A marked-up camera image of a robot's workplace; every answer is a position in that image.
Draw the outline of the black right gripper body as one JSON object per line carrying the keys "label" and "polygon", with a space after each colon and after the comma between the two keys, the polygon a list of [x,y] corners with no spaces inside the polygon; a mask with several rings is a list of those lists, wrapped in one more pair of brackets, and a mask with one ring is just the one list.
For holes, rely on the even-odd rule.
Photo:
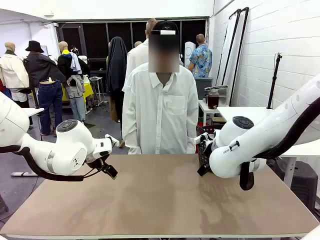
{"label": "black right gripper body", "polygon": [[205,139],[199,143],[199,165],[208,165],[209,158],[213,151],[214,140]]}

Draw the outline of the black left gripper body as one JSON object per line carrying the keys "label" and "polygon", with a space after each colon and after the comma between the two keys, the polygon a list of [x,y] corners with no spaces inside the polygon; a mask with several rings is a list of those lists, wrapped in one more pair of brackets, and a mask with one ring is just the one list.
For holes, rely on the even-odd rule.
{"label": "black left gripper body", "polygon": [[106,163],[107,158],[110,156],[110,154],[103,155],[97,159],[94,158],[88,158],[86,159],[86,164],[91,168],[91,169],[96,169],[98,171],[104,171],[108,164]]}

